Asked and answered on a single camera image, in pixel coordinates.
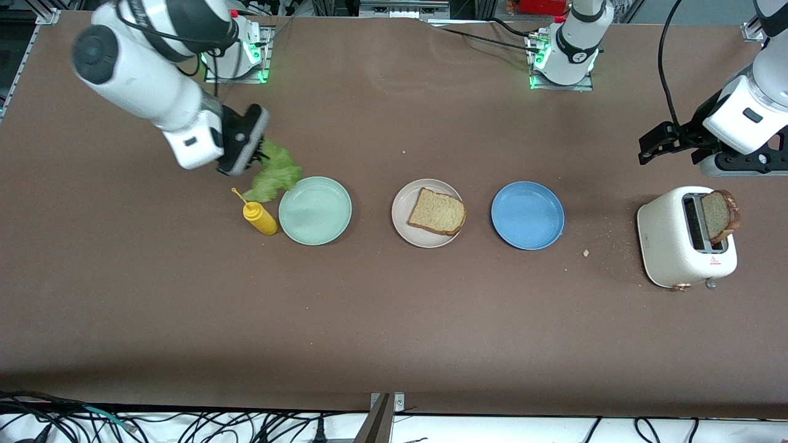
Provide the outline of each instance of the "blue plate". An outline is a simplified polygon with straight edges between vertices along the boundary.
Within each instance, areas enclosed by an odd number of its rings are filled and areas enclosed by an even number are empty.
[[[492,201],[492,225],[515,248],[550,246],[563,231],[563,208],[558,197],[541,184],[516,181],[498,191]]]

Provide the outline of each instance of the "beige plate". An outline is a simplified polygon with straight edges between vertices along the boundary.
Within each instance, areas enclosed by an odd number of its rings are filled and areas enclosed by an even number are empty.
[[[463,199],[459,196],[454,188],[445,184],[440,180],[431,178],[423,178],[421,180],[412,181],[400,189],[394,197],[394,204],[392,204],[392,220],[394,221],[394,228],[410,244],[414,244],[420,248],[438,248],[446,243],[454,240],[458,236],[456,233],[453,236],[442,236],[440,234],[431,233],[424,229],[414,228],[407,224],[407,219],[411,216],[413,207],[416,206],[418,200],[418,192],[422,188],[431,189],[441,194],[451,195],[457,200]]]

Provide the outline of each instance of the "plate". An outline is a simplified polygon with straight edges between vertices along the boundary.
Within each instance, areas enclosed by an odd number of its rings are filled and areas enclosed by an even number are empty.
[[[420,248],[438,248],[454,240],[459,235],[457,232],[453,236],[442,236],[440,234],[431,233],[421,228],[414,228],[407,224],[407,219],[411,217],[411,212],[416,206],[418,200],[418,192],[422,188],[427,188],[440,194],[451,195],[459,201],[459,193],[454,188],[445,184],[440,180],[431,178],[423,178],[421,180],[412,181],[400,189],[394,197],[394,204],[392,204],[392,221],[394,221],[394,229],[405,239],[406,242],[418,246]]]
[[[563,207],[541,184],[517,181],[504,186],[492,201],[492,225],[515,248],[546,248],[563,232]]]
[[[293,240],[316,246],[339,237],[348,227],[352,212],[350,195],[339,182],[308,177],[282,197],[279,224]]]

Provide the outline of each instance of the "white floor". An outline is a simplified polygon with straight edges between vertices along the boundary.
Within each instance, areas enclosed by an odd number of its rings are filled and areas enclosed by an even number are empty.
[[[140,417],[149,419],[164,419],[168,415],[157,414],[121,414],[122,416]],[[226,422],[237,414],[226,414],[217,420]],[[0,426],[6,424],[15,415],[0,415]],[[264,415],[259,416],[253,423],[241,423],[234,426],[237,432],[237,441],[250,441],[253,429],[258,429]],[[364,414],[348,414],[325,419],[326,436],[331,438],[353,438],[358,432],[365,418]],[[150,443],[176,443],[193,423],[194,417],[176,417],[165,423],[138,422],[142,431],[147,435]],[[532,418],[532,417],[443,417],[422,416],[395,418],[392,432],[392,443],[408,443],[423,440],[425,443],[581,443],[584,441],[593,418]],[[82,422],[87,435],[80,435],[80,442],[99,442],[93,438],[90,423]],[[292,420],[279,428],[295,425]],[[684,443],[690,435],[693,422],[690,419],[652,419],[652,425],[659,434],[662,443]],[[31,416],[18,419],[10,426],[0,431],[0,442],[15,442],[23,438],[34,438],[44,427]],[[296,442],[311,442],[314,437],[316,423],[311,423],[296,439]],[[209,425],[197,433],[194,442],[208,443],[206,437],[213,434],[218,426]],[[651,434],[646,426],[641,426],[643,433],[652,441]],[[288,443],[295,431],[282,436],[276,443]],[[121,431],[123,441],[134,442],[134,439]],[[115,442],[117,439],[110,433],[110,427],[104,426],[99,434],[100,441],[104,443]],[[788,440],[788,423],[761,422],[752,420],[701,420],[694,443],[781,443]],[[593,435],[592,442],[615,443],[644,443],[635,433],[632,419],[603,419]],[[52,430],[48,443],[69,443],[68,439],[59,431]],[[236,443],[236,435],[230,432],[219,434],[210,439],[210,443]]]

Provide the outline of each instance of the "white toaster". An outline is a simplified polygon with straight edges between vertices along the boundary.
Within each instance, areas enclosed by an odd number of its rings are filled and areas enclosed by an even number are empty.
[[[701,197],[712,192],[702,186],[683,186],[661,195],[637,211],[645,272],[664,288],[683,289],[714,280],[736,269],[736,245],[731,234],[719,244],[708,239]]]

